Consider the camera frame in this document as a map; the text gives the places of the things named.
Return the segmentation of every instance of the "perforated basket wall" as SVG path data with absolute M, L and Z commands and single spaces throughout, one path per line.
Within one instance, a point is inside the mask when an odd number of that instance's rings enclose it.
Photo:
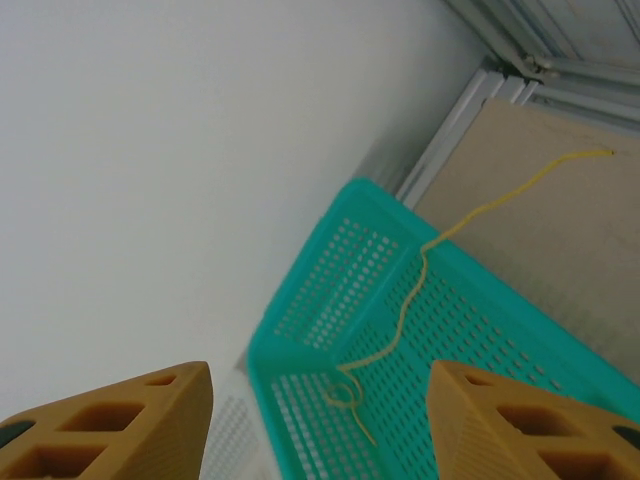
M 437 478 L 425 397 L 436 359 L 467 362 L 640 421 L 640 391 L 451 243 L 391 355 L 356 371 L 362 420 L 328 406 L 335 366 L 391 340 L 435 230 L 368 181 L 316 227 L 251 342 L 248 367 L 285 478 Z
M 279 480 L 273 452 L 246 375 L 233 370 L 215 391 L 200 480 Z

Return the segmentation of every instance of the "white wall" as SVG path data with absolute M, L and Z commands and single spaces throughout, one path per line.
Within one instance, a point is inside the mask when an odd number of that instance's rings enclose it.
M 220 379 L 372 145 L 442 120 L 483 53 L 456 27 L 436 0 L 4 2 L 0 418 Z

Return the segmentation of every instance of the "yellow string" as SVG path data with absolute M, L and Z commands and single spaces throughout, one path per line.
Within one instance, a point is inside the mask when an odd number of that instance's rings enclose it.
M 333 385 L 330 385 L 329 388 L 327 388 L 327 390 L 325 391 L 324 396 L 325 396 L 326 402 L 329 405 L 333 405 L 335 407 L 349 408 L 353 414 L 353 418 L 355 419 L 360 429 L 367 436 L 369 441 L 374 446 L 377 446 L 376 440 L 373 438 L 373 435 L 371 435 L 371 432 L 369 432 L 367 427 L 362 423 L 362 420 L 360 420 L 360 416 L 358 415 L 357 408 L 360 405 L 362 405 L 362 403 L 364 402 L 364 390 L 362 389 L 362 385 L 360 384 L 358 379 L 351 372 L 358 368 L 362 368 L 367 365 L 371 365 L 374 362 L 377 362 L 381 358 L 384 358 L 387 355 L 389 355 L 391 352 L 393 352 L 395 348 L 398 346 L 398 343 L 400 342 L 400 338 L 402 338 L 402 329 L 404 327 L 404 322 L 407 317 L 407 311 L 409 310 L 409 306 L 411 305 L 411 302 L 413 301 L 415 296 L 418 294 L 420 289 L 422 289 L 424 282 L 427 279 L 427 271 L 429 269 L 429 264 L 427 261 L 427 252 L 437 247 L 442 242 L 448 240 L 450 237 L 452 237 L 456 233 L 458 233 L 461 229 L 463 229 L 469 222 L 471 222 L 471 220 L 473 220 L 478 215 L 486 213 L 489 210 L 493 210 L 494 208 L 497 208 L 500 205 L 507 203 L 514 197 L 517 197 L 521 193 L 526 192 L 528 189 L 530 189 L 536 183 L 542 180 L 542 178 L 545 175 L 550 173 L 552 170 L 554 170 L 564 162 L 568 160 L 577 159 L 577 158 L 609 156 L 614 154 L 615 152 L 613 150 L 593 150 L 588 152 L 576 152 L 576 153 L 568 153 L 566 155 L 563 155 L 562 157 L 557 158 L 553 162 L 549 163 L 546 167 L 544 167 L 542 170 L 536 173 L 533 177 L 531 177 L 531 179 L 526 183 L 520 185 L 515 190 L 512 190 L 511 192 L 503 195 L 502 197 L 492 202 L 486 203 L 484 205 L 481 205 L 473 209 L 470 213 L 468 213 L 462 220 L 460 220 L 452 228 L 445 231 L 444 233 L 441 233 L 433 240 L 430 240 L 424 245 L 422 245 L 420 247 L 420 256 L 422 257 L 422 269 L 420 270 L 420 277 L 418 278 L 418 281 L 416 282 L 415 286 L 411 289 L 409 294 L 406 296 L 404 302 L 402 303 L 402 307 L 400 308 L 400 313 L 398 315 L 398 325 L 396 327 L 395 336 L 393 337 L 389 345 L 379 350 L 378 352 L 372 355 L 369 355 L 368 357 L 361 358 L 360 360 L 338 365 L 337 367 L 338 371 L 341 372 L 343 375 L 345 375 L 351 381 L 351 383 L 356 388 L 356 393 L 354 393 L 352 388 L 345 383 L 333 384 Z M 337 400 L 336 398 L 333 398 L 331 394 L 337 390 L 344 390 L 349 397 L 349 401 L 342 401 L 342 400 Z

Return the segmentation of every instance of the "teal plastic basket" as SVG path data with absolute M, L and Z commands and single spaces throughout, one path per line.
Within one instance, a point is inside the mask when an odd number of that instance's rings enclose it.
M 252 387 L 286 479 L 438 478 L 425 397 L 434 360 L 466 362 L 640 422 L 640 390 L 452 243 L 429 252 L 427 283 L 398 348 L 356 370 L 362 421 L 327 405 L 336 365 L 393 337 L 437 232 L 366 180 L 319 222 L 249 348 Z

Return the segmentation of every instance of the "cardboard sheet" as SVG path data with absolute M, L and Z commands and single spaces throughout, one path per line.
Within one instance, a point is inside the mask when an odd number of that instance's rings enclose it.
M 569 152 L 453 241 L 640 384 L 640 140 L 487 102 L 415 211 L 439 230 Z

